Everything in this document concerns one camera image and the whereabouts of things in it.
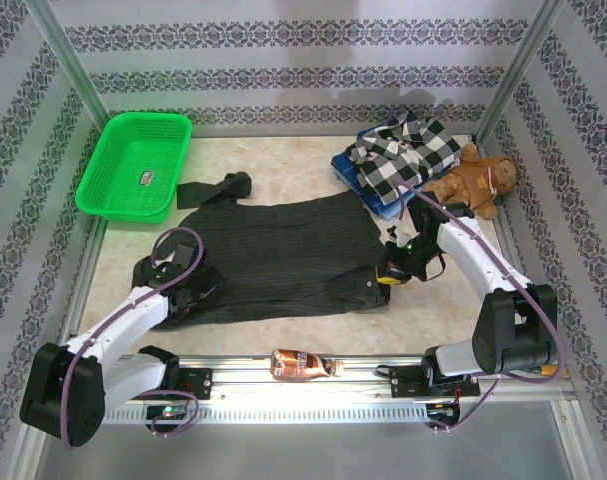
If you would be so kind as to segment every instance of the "cable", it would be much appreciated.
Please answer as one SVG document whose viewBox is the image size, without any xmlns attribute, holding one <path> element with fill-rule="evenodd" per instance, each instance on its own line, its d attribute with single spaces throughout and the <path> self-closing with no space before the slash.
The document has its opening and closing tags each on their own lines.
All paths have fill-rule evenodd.
<svg viewBox="0 0 607 480">
<path fill-rule="evenodd" d="M 459 228 L 461 228 L 461 230 L 463 230 L 466 234 L 468 234 L 470 236 L 470 238 L 474 239 L 481 246 L 481 248 L 486 253 L 486 255 L 490 258 L 490 260 L 492 260 L 492 262 L 497 266 L 499 271 L 505 276 L 505 278 L 518 290 L 518 292 L 523 296 L 525 301 L 527 301 L 527 303 L 530 304 L 530 306 L 534 309 L 536 314 L 541 318 L 541 321 L 543 322 L 543 324 L 545 325 L 547 330 L 550 332 L 550 335 L 552 336 L 552 340 L 554 341 L 554 344 L 556 346 L 556 351 L 558 354 L 557 368 L 553 375 L 550 375 L 547 378 L 529 378 L 529 377 L 523 377 L 521 375 L 517 375 L 515 373 L 511 373 L 511 372 L 504 372 L 503 375 L 513 378 L 515 380 L 520 380 L 522 382 L 539 384 L 539 385 L 553 382 L 554 380 L 559 378 L 562 375 L 563 370 L 565 369 L 565 348 L 563 347 L 563 341 L 561 340 L 561 337 L 559 336 L 556 328 L 554 328 L 554 325 L 550 321 L 547 314 L 543 311 L 541 306 L 538 303 L 536 303 L 536 301 L 527 292 L 527 290 L 519 282 L 516 281 L 516 279 L 512 276 L 510 271 L 505 267 L 505 265 L 503 265 L 503 262 L 501 262 L 501 260 L 494 254 L 494 252 L 492 251 L 490 246 L 487 243 L 485 243 L 485 241 L 481 237 L 479 237 L 474 230 L 472 230 L 470 227 L 468 227 L 465 223 L 463 223 L 459 218 L 457 218 L 455 215 L 453 215 L 450 211 L 443 208 L 443 205 L 441 205 L 438 202 L 435 202 L 430 197 L 428 197 L 424 193 L 420 192 L 419 190 L 417 190 L 416 188 L 414 188 L 407 182 L 400 182 L 400 183 L 397 183 L 394 185 L 394 189 L 396 190 L 396 193 L 399 196 L 399 199 L 401 201 L 401 213 L 399 214 L 399 221 L 402 220 L 403 212 L 407 208 L 407 204 L 405 203 L 405 201 L 403 199 L 403 193 L 401 192 L 401 189 L 400 189 L 401 186 L 408 189 L 410 192 L 412 192 L 414 195 L 419 197 L 421 200 L 427 202 L 432 207 L 438 208 L 443 214 L 445 214 L 445 216 L 447 216 L 450 220 L 452 220 L 454 223 L 456 223 L 456 225 L 458 225 Z M 488 389 L 488 391 L 485 393 L 485 395 L 481 398 L 481 400 L 479 400 L 470 409 L 470 411 L 467 412 L 465 417 L 463 417 L 455 426 L 449 427 L 449 429 L 447 429 L 447 430 L 452 431 L 455 428 L 466 423 L 472 417 L 472 415 L 474 415 L 476 413 L 476 411 L 485 402 L 485 400 L 489 397 L 489 394 L 491 394 L 492 391 L 494 391 L 494 389 L 498 385 L 500 379 L 501 379 L 501 377 L 499 376 L 496 379 L 496 381 L 494 382 L 494 384 L 492 384 L 492 386 Z"/>
<path fill-rule="evenodd" d="M 105 330 L 107 330 L 125 312 L 133 309 L 134 307 L 136 307 L 137 304 L 144 302 L 148 298 L 153 297 L 154 295 L 162 292 L 166 288 L 176 285 L 177 283 L 182 281 L 184 278 L 188 277 L 196 269 L 198 264 L 201 262 L 201 259 L 203 258 L 203 240 L 201 240 L 201 237 L 199 236 L 199 234 L 196 233 L 191 228 L 174 227 L 174 228 L 170 228 L 169 230 L 166 230 L 165 232 L 163 232 L 161 235 L 159 235 L 159 237 L 154 242 L 154 245 L 152 247 L 152 253 L 150 255 L 150 260 L 152 261 L 152 265 L 154 265 L 154 263 L 156 261 L 155 256 L 156 256 L 156 250 L 159 246 L 159 243 L 161 243 L 161 241 L 164 240 L 165 237 L 167 235 L 169 235 L 170 233 L 178 232 L 178 231 L 187 232 L 196 239 L 196 242 L 199 247 L 199 253 L 197 254 L 196 259 L 194 260 L 192 265 L 190 265 L 188 267 L 188 269 L 185 270 L 185 272 L 183 272 L 178 277 L 173 278 L 169 282 L 164 283 L 160 287 L 155 288 L 154 290 L 151 290 L 151 291 L 141 295 L 139 298 L 135 299 L 134 301 L 119 308 L 116 312 L 114 312 L 112 315 L 110 315 L 108 317 L 108 319 L 105 320 L 105 322 L 103 322 L 99 328 L 96 329 L 96 331 L 90 336 L 90 338 L 88 338 L 87 340 L 85 340 L 85 342 L 83 342 L 83 344 L 81 345 L 81 348 L 79 348 L 79 351 L 76 352 L 76 354 L 74 355 L 74 358 L 72 358 L 72 361 L 70 362 L 70 366 L 68 367 L 67 372 L 65 373 L 65 379 L 63 380 L 63 390 L 61 392 L 61 415 L 60 415 L 60 422 L 59 422 L 61 440 L 63 441 L 63 445 L 65 446 L 66 449 L 70 450 L 72 448 L 72 445 L 70 444 L 70 439 L 68 436 L 68 431 L 67 431 L 67 406 L 68 406 L 68 401 L 69 401 L 69 396 L 70 396 L 70 385 L 72 383 L 72 375 L 74 373 L 74 369 L 76 368 L 76 365 L 79 363 L 79 360 L 81 359 L 83 354 L 92 345 L 94 345 L 96 343 L 96 340 L 101 336 L 101 334 L 103 334 L 103 332 L 105 332 Z M 186 396 L 186 394 L 187 394 L 187 392 L 181 393 L 181 395 L 183 395 L 183 396 Z M 193 422 L 193 420 L 191 418 L 190 421 L 186 422 L 184 425 L 189 426 L 192 424 L 192 422 Z"/>
<path fill-rule="evenodd" d="M 196 418 L 199 416 L 199 399 L 196 398 L 196 395 L 194 395 L 193 393 L 190 393 L 190 392 L 184 392 L 182 390 L 148 390 L 147 392 L 143 392 L 137 396 L 138 397 L 152 397 L 152 396 L 156 396 L 156 395 L 180 395 L 182 397 L 186 397 L 188 399 L 188 401 L 192 400 L 194 402 L 194 413 L 188 419 L 187 422 L 183 423 L 182 425 L 179 425 L 171 432 L 157 431 L 155 428 L 156 422 L 158 422 L 159 420 L 162 420 L 163 417 L 155 418 L 154 420 L 152 420 L 152 424 L 150 425 L 150 430 L 152 430 L 152 435 L 154 435 L 155 437 L 157 435 L 161 435 L 163 438 L 168 438 L 168 437 L 173 437 L 175 435 L 178 435 L 183 430 L 189 428 L 196 421 Z"/>
</svg>

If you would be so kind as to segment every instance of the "patterned wallpaper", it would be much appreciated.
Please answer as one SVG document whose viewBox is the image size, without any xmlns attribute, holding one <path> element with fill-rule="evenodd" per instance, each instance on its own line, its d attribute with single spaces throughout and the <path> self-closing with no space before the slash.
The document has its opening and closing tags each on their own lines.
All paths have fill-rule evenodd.
<svg viewBox="0 0 607 480">
<path fill-rule="evenodd" d="M 74 193 L 98 130 L 21 1 L 0 0 L 0 478 L 32 355 L 55 341 L 91 222 Z"/>
<path fill-rule="evenodd" d="M 396 106 L 470 133 L 541 0 L 56 0 L 111 113 L 197 136 L 353 134 Z"/>
<path fill-rule="evenodd" d="M 571 373 L 607 468 L 607 0 L 564 6 L 488 151 L 520 167 L 510 228 L 527 274 L 559 296 Z"/>
</svg>

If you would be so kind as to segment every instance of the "basket label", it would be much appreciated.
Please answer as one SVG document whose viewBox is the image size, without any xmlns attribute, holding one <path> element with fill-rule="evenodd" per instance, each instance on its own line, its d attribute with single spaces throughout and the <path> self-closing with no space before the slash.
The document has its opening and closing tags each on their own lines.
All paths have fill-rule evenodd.
<svg viewBox="0 0 607 480">
<path fill-rule="evenodd" d="M 139 180 L 139 185 L 145 185 L 149 187 L 152 184 L 152 179 L 154 178 L 154 172 L 151 170 L 146 170 L 141 175 L 141 179 Z"/>
</svg>

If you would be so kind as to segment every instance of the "green basket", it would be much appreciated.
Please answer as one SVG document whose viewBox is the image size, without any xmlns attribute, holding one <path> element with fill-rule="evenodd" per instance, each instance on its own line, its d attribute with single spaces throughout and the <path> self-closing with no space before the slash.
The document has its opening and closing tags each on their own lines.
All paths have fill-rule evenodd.
<svg viewBox="0 0 607 480">
<path fill-rule="evenodd" d="M 103 130 L 76 204 L 108 220 L 161 223 L 170 214 L 192 123 L 174 113 L 121 113 Z"/>
</svg>

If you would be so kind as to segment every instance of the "bottle cap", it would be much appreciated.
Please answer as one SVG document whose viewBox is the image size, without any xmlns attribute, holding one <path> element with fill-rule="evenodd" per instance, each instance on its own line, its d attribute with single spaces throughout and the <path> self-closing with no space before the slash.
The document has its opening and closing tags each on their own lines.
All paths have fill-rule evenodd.
<svg viewBox="0 0 607 480">
<path fill-rule="evenodd" d="M 343 362 L 341 360 L 335 360 L 334 362 L 336 364 L 334 376 L 340 377 L 341 375 L 343 375 L 343 370 L 345 370 L 345 365 L 343 365 Z"/>
</svg>

